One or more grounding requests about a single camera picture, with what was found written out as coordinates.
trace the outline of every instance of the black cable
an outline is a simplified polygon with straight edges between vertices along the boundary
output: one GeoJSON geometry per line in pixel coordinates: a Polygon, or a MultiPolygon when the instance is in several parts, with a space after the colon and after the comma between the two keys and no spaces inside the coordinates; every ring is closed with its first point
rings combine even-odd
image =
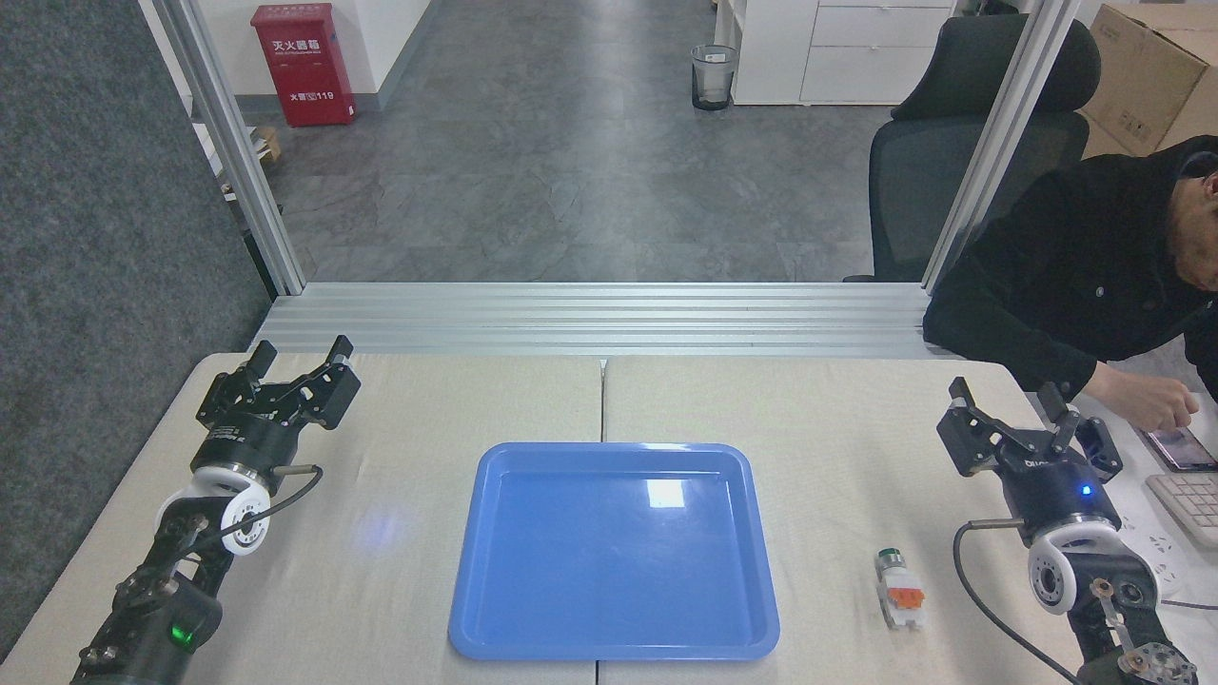
{"type": "Polygon", "coordinates": [[[965,533],[973,529],[974,529],[973,522],[968,522],[961,525],[960,530],[956,530],[956,538],[951,541],[951,561],[955,562],[956,564],[956,577],[960,578],[960,584],[965,586],[965,592],[968,592],[968,596],[973,600],[973,603],[977,605],[977,608],[979,608],[982,613],[985,614],[985,618],[990,619],[990,622],[994,625],[996,625],[999,630],[1006,633],[1007,637],[1015,640],[1021,647],[1032,652],[1032,656],[1045,662],[1045,664],[1049,665],[1049,668],[1056,670],[1066,680],[1073,683],[1074,685],[1084,685],[1082,680],[1074,678],[1073,673],[1066,670],[1066,667],[1055,662],[1052,657],[1038,650],[1035,645],[1028,642],[1022,635],[1016,633],[1011,626],[1002,623],[1002,619],[995,616],[994,612],[991,612],[990,608],[985,606],[985,602],[983,602],[982,598],[977,596],[977,592],[973,590],[972,584],[968,583],[968,578],[965,577],[965,567],[960,562],[960,541],[963,539],[965,533]]]}
{"type": "Polygon", "coordinates": [[[203,547],[212,545],[217,540],[222,540],[225,535],[231,535],[233,533],[236,533],[238,530],[241,530],[247,525],[258,523],[259,520],[268,518],[296,503],[301,497],[308,495],[308,491],[312,490],[314,486],[317,486],[317,483],[322,480],[323,475],[322,467],[312,464],[309,468],[313,470],[313,478],[311,478],[309,481],[306,483],[300,490],[292,492],[290,496],[276,502],[268,509],[261,511],[244,520],[239,520],[228,528],[222,528],[218,533],[213,533],[212,535],[207,535],[206,538],[196,540],[192,545],[181,550],[181,552],[178,553],[178,557],[169,563],[171,564],[178,563],[181,559],[186,558],[188,556],[199,552],[199,550],[202,550],[203,547]]]}
{"type": "Polygon", "coordinates": [[[1172,605],[1173,607],[1184,607],[1186,609],[1203,609],[1207,612],[1216,612],[1218,607],[1213,605],[1194,605],[1192,602],[1177,602],[1175,600],[1161,600],[1161,605],[1172,605]]]}

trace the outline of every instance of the tray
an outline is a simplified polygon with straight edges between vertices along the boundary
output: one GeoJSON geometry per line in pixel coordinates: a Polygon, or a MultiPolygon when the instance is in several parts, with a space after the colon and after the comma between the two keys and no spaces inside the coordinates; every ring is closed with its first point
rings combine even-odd
{"type": "Polygon", "coordinates": [[[756,659],[778,611],[727,445],[508,442],[479,464],[448,636],[477,659],[756,659]]]}

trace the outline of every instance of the office chair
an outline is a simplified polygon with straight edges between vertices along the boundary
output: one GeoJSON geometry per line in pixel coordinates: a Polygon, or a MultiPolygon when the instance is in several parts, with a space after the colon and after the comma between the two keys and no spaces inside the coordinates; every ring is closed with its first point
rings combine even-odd
{"type": "MultiPolygon", "coordinates": [[[[872,139],[876,273],[847,280],[922,280],[1026,21],[1027,15],[1001,15],[943,24],[922,80],[872,139]]],[[[1045,172],[1083,157],[1088,123],[1074,110],[1099,83],[1099,49],[1075,20],[985,221],[1006,213],[1045,172]]]]}

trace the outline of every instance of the aluminum profile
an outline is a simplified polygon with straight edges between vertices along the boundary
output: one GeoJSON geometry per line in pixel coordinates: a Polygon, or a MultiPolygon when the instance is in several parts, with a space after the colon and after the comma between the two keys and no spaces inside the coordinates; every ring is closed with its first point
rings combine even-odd
{"type": "Polygon", "coordinates": [[[916,283],[309,283],[258,340],[362,353],[937,358],[916,283]]]}

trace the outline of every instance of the mesh trash can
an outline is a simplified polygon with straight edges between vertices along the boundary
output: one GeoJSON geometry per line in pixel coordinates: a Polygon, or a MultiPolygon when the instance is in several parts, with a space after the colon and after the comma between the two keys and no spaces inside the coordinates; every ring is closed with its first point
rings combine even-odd
{"type": "Polygon", "coordinates": [[[731,104],[737,52],[726,45],[699,45],[693,55],[693,106],[722,110],[731,104]]]}

